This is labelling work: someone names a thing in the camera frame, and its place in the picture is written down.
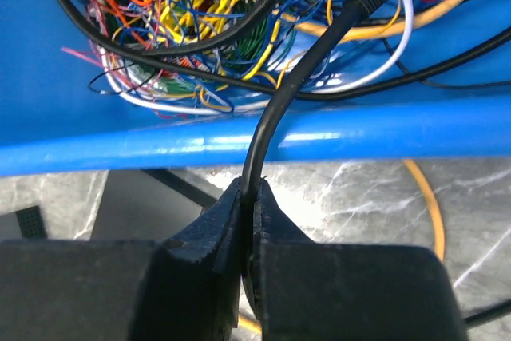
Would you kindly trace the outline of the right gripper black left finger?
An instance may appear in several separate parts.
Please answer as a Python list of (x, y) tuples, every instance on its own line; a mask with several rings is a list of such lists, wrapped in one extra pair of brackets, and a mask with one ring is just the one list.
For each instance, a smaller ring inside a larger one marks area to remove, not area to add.
[(238, 185), (164, 240), (1, 244), (4, 340), (227, 340), (240, 292)]

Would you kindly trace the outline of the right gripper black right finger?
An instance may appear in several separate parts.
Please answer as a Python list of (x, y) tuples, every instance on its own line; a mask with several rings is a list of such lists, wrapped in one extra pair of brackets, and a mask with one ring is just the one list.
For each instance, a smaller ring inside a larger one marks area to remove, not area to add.
[(262, 181), (253, 211), (247, 296), (266, 340), (464, 340), (441, 261), (401, 244), (321, 244)]

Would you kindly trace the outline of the black network switch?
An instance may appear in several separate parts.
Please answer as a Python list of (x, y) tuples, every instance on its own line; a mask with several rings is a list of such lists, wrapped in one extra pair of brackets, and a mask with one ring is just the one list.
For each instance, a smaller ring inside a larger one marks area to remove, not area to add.
[(3, 177), (1, 238), (164, 240), (221, 193), (187, 169)]

